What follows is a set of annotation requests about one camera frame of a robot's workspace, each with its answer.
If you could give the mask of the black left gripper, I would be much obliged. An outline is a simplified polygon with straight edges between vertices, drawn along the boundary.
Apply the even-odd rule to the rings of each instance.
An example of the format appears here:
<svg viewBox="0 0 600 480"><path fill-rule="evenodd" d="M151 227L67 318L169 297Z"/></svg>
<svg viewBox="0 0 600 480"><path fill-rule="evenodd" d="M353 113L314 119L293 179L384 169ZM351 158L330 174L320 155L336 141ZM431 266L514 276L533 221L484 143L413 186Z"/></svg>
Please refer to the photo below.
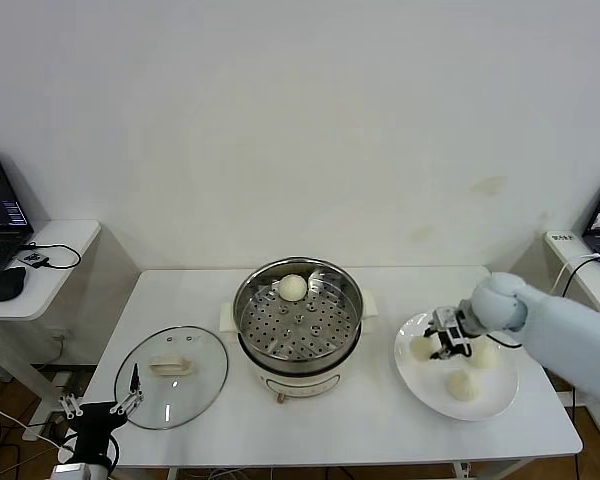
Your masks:
<svg viewBox="0 0 600 480"><path fill-rule="evenodd" d="M76 440L69 463L117 463L120 447L113 432L122 427L143 401L138 365L134 364L129 391L115 402L80 405L73 395L62 395L59 403L64 410Z"/></svg>

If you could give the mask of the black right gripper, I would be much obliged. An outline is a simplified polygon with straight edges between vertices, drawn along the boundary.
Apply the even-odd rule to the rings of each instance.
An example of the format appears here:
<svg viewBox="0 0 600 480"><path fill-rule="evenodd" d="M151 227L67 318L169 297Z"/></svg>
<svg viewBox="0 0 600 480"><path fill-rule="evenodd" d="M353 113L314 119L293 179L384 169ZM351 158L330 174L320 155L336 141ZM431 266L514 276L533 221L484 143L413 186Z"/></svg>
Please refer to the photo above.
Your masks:
<svg viewBox="0 0 600 480"><path fill-rule="evenodd" d="M423 333L424 338L432 338L438 335L442 347L429 356L430 360L448 360L457 355L469 357L469 339L459 326L452 326L443 331L428 326Z"/></svg>

